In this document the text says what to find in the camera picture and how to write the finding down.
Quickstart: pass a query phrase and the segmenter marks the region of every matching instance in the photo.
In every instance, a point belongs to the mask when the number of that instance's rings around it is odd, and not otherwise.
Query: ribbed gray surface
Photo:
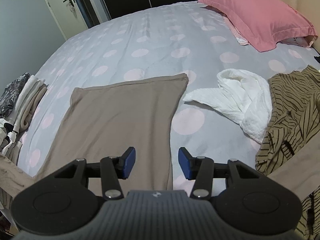
[[[293,232],[253,236],[218,217],[208,201],[189,199],[184,191],[131,191],[123,200],[106,202],[96,218],[72,233],[37,236],[22,232],[14,239],[101,240],[299,240]]]

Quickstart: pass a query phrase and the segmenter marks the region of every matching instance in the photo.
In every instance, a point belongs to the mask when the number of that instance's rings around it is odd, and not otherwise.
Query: brown striped shirt
[[[268,80],[272,114],[256,155],[256,169],[265,175],[289,160],[320,130],[320,73],[312,66]],[[320,187],[302,202],[296,232],[305,239],[320,233]]]

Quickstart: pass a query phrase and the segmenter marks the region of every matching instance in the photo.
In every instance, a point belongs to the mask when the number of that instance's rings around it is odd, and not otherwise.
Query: door handle
[[[64,0],[63,2],[69,1],[69,3],[74,7],[75,5],[73,4],[72,0]]]

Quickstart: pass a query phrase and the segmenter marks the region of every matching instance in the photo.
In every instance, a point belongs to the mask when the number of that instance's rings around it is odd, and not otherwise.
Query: bed
[[[265,79],[276,73],[319,69],[313,48],[278,43],[260,53],[240,46],[223,17],[197,2],[151,8],[105,22],[66,41],[36,76],[48,91],[21,141],[18,167],[34,176],[50,149],[75,87],[86,88],[185,72],[186,93],[217,87],[216,75],[227,68],[245,69]],[[178,163],[179,147],[217,163],[236,158],[254,167],[259,144],[241,128],[206,105],[184,103],[172,120],[170,134],[174,189],[192,188]],[[215,181],[213,194],[225,189]]]

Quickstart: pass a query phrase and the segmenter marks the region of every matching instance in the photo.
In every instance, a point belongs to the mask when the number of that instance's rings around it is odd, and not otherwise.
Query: white door
[[[67,39],[88,29],[75,0],[47,1]]]

